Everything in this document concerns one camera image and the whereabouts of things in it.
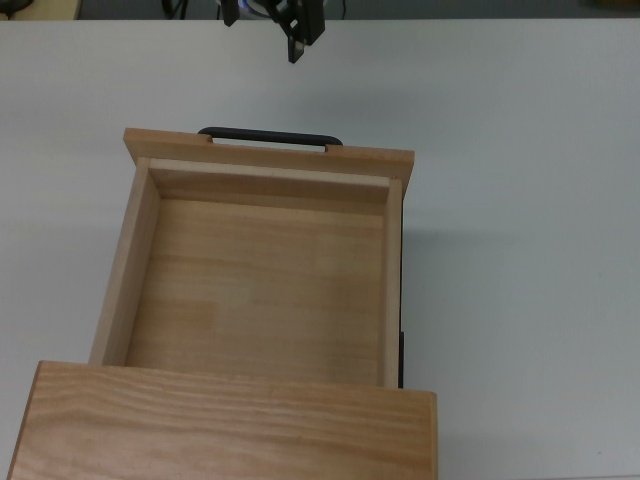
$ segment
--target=white table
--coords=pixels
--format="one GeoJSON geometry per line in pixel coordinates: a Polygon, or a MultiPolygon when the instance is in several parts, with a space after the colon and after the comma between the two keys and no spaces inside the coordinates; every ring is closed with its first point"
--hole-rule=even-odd
{"type": "Polygon", "coordinates": [[[84,362],[126,126],[410,148],[406,385],[443,480],[640,473],[640,23],[0,27],[0,471],[40,359],[84,362]]]}

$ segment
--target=wood grain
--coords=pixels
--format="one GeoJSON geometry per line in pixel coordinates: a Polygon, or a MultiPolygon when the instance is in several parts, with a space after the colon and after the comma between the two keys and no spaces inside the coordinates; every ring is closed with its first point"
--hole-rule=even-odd
{"type": "Polygon", "coordinates": [[[400,282],[402,266],[402,184],[393,179],[389,186],[384,216],[382,280],[382,321],[380,333],[380,385],[398,386],[400,338],[400,282]]]}
{"type": "Polygon", "coordinates": [[[162,200],[126,360],[378,383],[382,217],[162,200]]]}
{"type": "Polygon", "coordinates": [[[310,170],[151,159],[162,198],[382,215],[389,179],[310,170]]]}
{"type": "Polygon", "coordinates": [[[43,363],[9,480],[432,480],[435,396],[43,363]]]}
{"type": "Polygon", "coordinates": [[[129,349],[160,206],[148,167],[148,159],[136,167],[89,357],[94,365],[122,365],[129,349]]]}
{"type": "Polygon", "coordinates": [[[165,158],[257,167],[399,178],[406,191],[414,153],[407,150],[328,145],[326,152],[215,144],[208,135],[128,128],[124,142],[134,162],[165,158]]]}

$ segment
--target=black cable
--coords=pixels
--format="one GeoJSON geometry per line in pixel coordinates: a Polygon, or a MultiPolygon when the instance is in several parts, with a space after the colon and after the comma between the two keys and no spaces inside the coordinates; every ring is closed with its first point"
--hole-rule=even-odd
{"type": "Polygon", "coordinates": [[[180,0],[175,7],[173,7],[173,12],[171,12],[171,15],[169,15],[169,20],[173,20],[173,17],[176,16],[176,13],[178,13],[178,9],[182,6],[182,2],[184,0],[180,0]]]}
{"type": "Polygon", "coordinates": [[[189,6],[189,0],[182,0],[182,11],[180,12],[180,20],[187,18],[187,7],[189,6]]]}

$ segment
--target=drawer handle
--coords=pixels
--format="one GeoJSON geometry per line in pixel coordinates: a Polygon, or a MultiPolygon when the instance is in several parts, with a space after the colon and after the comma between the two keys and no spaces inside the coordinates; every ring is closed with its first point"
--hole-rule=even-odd
{"type": "Polygon", "coordinates": [[[307,133],[270,132],[268,130],[245,130],[242,128],[222,127],[207,127],[198,133],[209,135],[211,138],[226,138],[228,140],[289,143],[291,145],[312,145],[315,147],[342,145],[342,142],[335,137],[310,135],[307,133]]]}

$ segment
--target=wooden drawer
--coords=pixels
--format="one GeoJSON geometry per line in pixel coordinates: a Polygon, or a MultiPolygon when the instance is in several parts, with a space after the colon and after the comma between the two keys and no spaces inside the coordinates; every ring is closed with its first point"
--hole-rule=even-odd
{"type": "Polygon", "coordinates": [[[8,480],[434,480],[435,396],[42,362],[8,480]]]}
{"type": "Polygon", "coordinates": [[[398,386],[413,153],[128,129],[93,365],[398,386]]]}

